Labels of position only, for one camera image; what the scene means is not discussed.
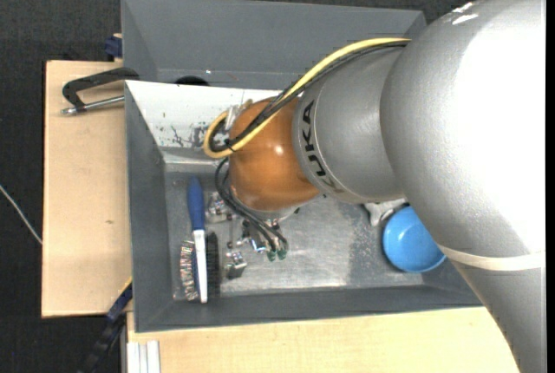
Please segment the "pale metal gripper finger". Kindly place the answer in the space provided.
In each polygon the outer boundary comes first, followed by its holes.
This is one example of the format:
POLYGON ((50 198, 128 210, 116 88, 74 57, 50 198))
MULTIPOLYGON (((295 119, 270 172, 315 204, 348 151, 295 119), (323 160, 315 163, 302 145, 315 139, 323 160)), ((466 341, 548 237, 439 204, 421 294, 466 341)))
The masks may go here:
POLYGON ((225 277, 227 279, 241 278, 248 263, 246 252, 252 249, 251 238, 246 237, 236 241, 229 240, 225 244, 225 277))
POLYGON ((210 194, 206 206, 206 222, 221 224, 234 221, 238 215, 225 203, 218 192, 210 194))

